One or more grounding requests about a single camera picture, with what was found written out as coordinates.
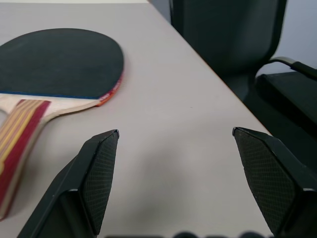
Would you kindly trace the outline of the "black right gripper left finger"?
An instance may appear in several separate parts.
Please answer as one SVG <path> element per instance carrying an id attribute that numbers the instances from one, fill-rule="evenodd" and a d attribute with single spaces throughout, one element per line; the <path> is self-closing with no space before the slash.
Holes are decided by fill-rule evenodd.
<path id="1" fill-rule="evenodd" d="M 17 238 L 97 238 L 111 191 L 119 131 L 93 136 L 56 175 Z"/>

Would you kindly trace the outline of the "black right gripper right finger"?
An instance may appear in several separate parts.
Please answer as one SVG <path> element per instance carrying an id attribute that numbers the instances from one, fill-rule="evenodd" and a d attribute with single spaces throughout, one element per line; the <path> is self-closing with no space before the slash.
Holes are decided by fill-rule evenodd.
<path id="1" fill-rule="evenodd" d="M 317 238 L 317 174 L 277 138 L 233 128 L 251 193 L 279 238 Z"/>

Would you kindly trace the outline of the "black rubber table tennis paddle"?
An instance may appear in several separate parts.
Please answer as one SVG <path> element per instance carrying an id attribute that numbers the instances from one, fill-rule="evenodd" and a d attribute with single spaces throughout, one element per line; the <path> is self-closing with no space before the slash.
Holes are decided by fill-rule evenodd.
<path id="1" fill-rule="evenodd" d="M 73 28 L 27 33 L 0 45 L 0 221 L 8 215 L 42 128 L 98 107 L 119 89 L 124 55 L 104 34 Z"/>

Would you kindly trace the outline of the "black office chair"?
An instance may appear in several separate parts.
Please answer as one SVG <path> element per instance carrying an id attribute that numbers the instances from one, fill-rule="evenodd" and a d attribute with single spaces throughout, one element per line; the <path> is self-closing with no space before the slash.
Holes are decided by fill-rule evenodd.
<path id="1" fill-rule="evenodd" d="M 317 68 L 275 57 L 287 0 L 170 0 L 172 26 L 292 151 L 317 152 Z"/>

